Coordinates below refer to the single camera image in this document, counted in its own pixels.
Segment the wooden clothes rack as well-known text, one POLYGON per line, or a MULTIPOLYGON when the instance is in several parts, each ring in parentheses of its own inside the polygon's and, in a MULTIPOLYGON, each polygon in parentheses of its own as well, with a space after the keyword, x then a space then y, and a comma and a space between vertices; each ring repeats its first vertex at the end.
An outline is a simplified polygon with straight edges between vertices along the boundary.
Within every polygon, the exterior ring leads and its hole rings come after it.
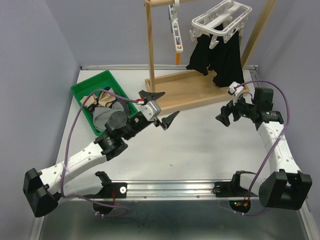
MULTIPOLYGON (((158 100, 162 109, 161 114, 170 114, 219 103, 231 99, 227 88, 219 88, 212 83, 216 73, 213 71, 203 76, 194 70, 182 71, 155 77, 154 46, 152 32, 152 8, 174 3, 173 0, 145 0, 146 25, 148 36, 149 78, 145 80, 148 91, 164 91, 164 98, 158 100)), ((242 70, 245 69, 254 52, 257 43, 268 23, 268 20, 277 4, 277 0, 266 0, 255 23, 250 38, 241 56, 242 70)))

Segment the blue striped underwear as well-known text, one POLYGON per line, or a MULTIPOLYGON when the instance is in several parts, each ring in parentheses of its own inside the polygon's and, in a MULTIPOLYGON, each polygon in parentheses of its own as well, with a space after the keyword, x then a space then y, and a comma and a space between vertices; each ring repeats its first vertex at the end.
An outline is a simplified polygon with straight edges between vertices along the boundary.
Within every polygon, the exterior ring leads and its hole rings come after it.
POLYGON ((116 102, 120 103, 123 106, 124 112, 128 117, 131 117, 138 112, 138 110, 136 109, 136 107, 133 105, 132 102, 129 102, 127 100, 124 100, 118 97, 116 97, 116 102))

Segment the black underwear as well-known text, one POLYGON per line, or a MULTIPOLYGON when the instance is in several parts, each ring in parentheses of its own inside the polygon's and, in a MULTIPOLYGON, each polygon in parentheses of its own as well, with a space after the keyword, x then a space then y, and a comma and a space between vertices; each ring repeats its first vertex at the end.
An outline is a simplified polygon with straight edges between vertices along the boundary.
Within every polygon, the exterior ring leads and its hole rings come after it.
POLYGON ((190 56, 187 70, 195 70, 204 76, 214 71, 216 76, 212 82, 219 88, 230 86, 233 82, 244 83, 241 64, 239 31, 228 42, 222 36, 217 37, 218 44, 210 49, 213 35, 202 34, 190 56))

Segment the grey underwear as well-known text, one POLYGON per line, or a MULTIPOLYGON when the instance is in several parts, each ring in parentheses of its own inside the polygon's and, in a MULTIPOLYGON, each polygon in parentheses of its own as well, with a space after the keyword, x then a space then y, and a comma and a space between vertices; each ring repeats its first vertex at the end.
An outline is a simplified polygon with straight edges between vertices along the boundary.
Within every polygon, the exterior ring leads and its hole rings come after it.
POLYGON ((115 102, 112 107, 96 107, 92 115, 95 129, 103 132, 106 129, 106 122, 109 120, 111 114, 116 111, 124 111, 123 106, 119 102, 115 102))

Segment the beige underwear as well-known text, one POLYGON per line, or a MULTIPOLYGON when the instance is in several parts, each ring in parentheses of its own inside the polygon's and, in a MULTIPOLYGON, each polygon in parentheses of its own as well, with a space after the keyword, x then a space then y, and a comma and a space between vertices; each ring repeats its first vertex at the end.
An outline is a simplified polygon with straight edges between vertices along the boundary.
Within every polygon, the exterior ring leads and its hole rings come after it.
POLYGON ((92 95, 85 102, 84 107, 93 112, 95 108, 111 108, 117 98, 108 92, 99 92, 98 95, 92 95))

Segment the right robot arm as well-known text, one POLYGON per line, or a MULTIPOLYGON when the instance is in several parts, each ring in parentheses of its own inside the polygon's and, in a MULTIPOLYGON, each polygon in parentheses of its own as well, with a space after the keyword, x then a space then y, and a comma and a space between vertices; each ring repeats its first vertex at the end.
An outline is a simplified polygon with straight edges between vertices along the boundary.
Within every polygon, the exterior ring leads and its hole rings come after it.
POLYGON ((229 116, 233 116, 235 122, 240 118, 252 121, 267 152, 262 163, 269 164, 270 175, 261 179, 261 168, 256 173, 238 170, 231 181, 216 181, 212 191, 218 198, 242 197, 242 201, 234 200, 230 204, 234 211, 242 214, 250 210, 252 197, 258 197, 265 208, 299 210, 311 189, 312 178, 302 173, 293 158, 285 137, 288 123, 280 112, 273 110, 274 91, 255 88, 251 103, 243 97, 242 84, 233 82, 228 93, 234 98, 221 108, 216 120, 226 127, 230 125, 229 116))

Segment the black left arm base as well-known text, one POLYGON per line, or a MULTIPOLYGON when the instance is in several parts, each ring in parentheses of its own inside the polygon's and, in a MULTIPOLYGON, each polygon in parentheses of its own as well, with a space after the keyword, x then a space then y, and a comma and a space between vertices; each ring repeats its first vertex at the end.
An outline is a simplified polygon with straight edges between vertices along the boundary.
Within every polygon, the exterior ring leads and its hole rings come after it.
POLYGON ((97 171, 88 189, 81 193, 91 199, 125 199, 128 184, 126 182, 112 181, 104 171, 97 171))

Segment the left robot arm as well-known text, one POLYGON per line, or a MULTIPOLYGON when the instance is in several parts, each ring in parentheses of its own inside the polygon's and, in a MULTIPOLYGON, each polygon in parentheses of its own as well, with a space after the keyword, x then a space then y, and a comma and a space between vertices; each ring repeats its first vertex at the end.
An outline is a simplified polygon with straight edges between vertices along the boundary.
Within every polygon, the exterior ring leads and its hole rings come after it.
POLYGON ((104 131, 87 147, 51 167, 36 170, 32 168, 24 175, 23 193, 36 218, 44 217, 55 210, 60 200, 82 199, 92 203, 95 214, 111 217, 113 209, 121 209, 118 216, 129 209, 116 205, 116 199, 127 196, 127 183, 114 183, 104 171, 97 171, 94 177, 80 185, 74 179, 84 172, 119 156, 128 148, 127 141, 150 125, 167 130, 178 111, 159 119, 161 108, 156 100, 164 92, 141 90, 140 98, 131 102, 138 105, 139 111, 132 117, 120 109, 111 108, 103 117, 104 131))

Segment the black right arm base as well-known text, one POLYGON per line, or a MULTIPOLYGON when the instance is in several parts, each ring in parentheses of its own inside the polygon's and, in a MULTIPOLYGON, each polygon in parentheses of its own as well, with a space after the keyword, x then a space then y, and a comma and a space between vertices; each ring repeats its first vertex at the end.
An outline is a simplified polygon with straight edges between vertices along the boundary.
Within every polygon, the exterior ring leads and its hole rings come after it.
POLYGON ((255 175, 251 171, 238 170, 230 181, 215 181, 212 192, 217 198, 247 197, 248 188, 255 175))

